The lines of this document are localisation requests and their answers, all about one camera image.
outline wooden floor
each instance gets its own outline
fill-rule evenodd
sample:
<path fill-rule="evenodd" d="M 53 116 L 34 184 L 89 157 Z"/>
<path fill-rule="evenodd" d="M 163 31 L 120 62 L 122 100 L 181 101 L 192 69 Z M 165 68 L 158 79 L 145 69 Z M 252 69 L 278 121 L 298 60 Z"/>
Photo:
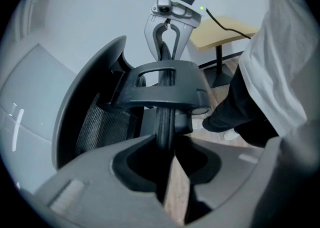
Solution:
<path fill-rule="evenodd" d="M 232 73 L 234 73 L 238 66 L 238 62 L 239 58 L 235 57 L 225 61 L 224 63 L 227 64 Z M 209 92 L 209 99 L 212 109 L 204 115 L 195 115 L 192 117 L 193 133 L 189 134 L 188 136 L 225 145 L 250 147 L 250 145 L 248 145 L 240 136 L 236 140 L 226 141 L 224 140 L 223 133 L 208 132 L 202 127 L 203 119 L 211 115 L 215 107 L 227 96 L 229 90 L 229 85 L 211 89 L 209 87 L 209 84 L 207 83 L 204 73 L 202 73 L 202 75 L 206 84 L 207 91 Z M 177 158 L 174 158 L 171 166 L 171 174 L 169 178 L 169 186 L 167 190 L 164 209 L 180 226 L 184 225 L 189 191 L 189 179 L 180 166 Z"/>

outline black mesh fabric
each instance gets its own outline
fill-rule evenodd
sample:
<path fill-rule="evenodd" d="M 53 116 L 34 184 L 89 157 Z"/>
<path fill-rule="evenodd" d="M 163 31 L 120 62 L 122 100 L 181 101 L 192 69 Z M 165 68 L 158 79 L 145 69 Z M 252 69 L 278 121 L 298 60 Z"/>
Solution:
<path fill-rule="evenodd" d="M 96 105 L 98 98 L 99 94 L 91 103 L 80 130 L 75 146 L 76 157 L 89 150 L 128 140 L 133 135 L 129 129 L 135 126 L 130 123 L 137 119 L 125 111 L 104 111 Z"/>

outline black cable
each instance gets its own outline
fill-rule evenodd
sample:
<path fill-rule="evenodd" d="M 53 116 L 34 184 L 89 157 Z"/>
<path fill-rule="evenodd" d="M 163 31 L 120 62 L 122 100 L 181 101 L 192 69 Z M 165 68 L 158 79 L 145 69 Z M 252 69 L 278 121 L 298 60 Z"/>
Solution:
<path fill-rule="evenodd" d="M 245 35 L 245 34 L 243 34 L 243 33 L 239 32 L 239 31 L 237 31 L 237 30 L 234 30 L 234 29 L 226 29 L 224 26 L 222 26 L 222 25 L 219 23 L 219 21 L 217 21 L 217 20 L 216 20 L 216 18 L 215 18 L 215 17 L 213 17 L 213 15 L 209 12 L 209 10 L 208 10 L 208 9 L 206 10 L 206 12 L 209 14 L 209 16 L 211 17 L 211 19 L 213 19 L 213 20 L 215 21 L 215 23 L 217 23 L 217 24 L 219 25 L 219 27 L 221 27 L 223 30 L 226 30 L 226 31 L 233 31 L 233 32 L 236 32 L 236 33 L 238 33 L 238 34 L 242 35 L 242 36 L 243 36 L 243 37 L 245 37 L 245 38 L 251 39 L 251 37 L 248 37 L 247 35 Z"/>

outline black plastic bracket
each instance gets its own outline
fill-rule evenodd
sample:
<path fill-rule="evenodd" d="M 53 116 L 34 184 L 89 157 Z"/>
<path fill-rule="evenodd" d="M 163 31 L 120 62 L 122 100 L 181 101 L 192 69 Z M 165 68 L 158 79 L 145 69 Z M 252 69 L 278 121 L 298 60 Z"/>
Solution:
<path fill-rule="evenodd" d="M 164 70 L 175 71 L 173 86 L 137 86 L 143 74 Z M 193 62 L 174 60 L 148 63 L 131 70 L 115 105 L 124 109 L 141 106 L 166 107 L 192 114 L 202 114 L 210 108 L 199 67 Z"/>

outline wooden table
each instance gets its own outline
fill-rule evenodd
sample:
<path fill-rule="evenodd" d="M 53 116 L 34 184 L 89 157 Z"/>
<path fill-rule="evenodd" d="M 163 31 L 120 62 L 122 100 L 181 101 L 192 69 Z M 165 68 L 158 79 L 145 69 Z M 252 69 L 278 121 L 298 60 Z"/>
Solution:
<path fill-rule="evenodd" d="M 244 22 L 226 17 L 216 17 L 218 22 L 228 29 L 234 29 L 243 34 L 252 37 L 258 29 Z M 206 51 L 215 47 L 216 66 L 204 70 L 204 74 L 211 88 L 227 85 L 232 79 L 232 73 L 229 68 L 222 64 L 222 45 L 245 37 L 233 31 L 225 31 L 212 19 L 202 21 L 200 26 L 193 30 L 190 41 L 198 51 Z"/>

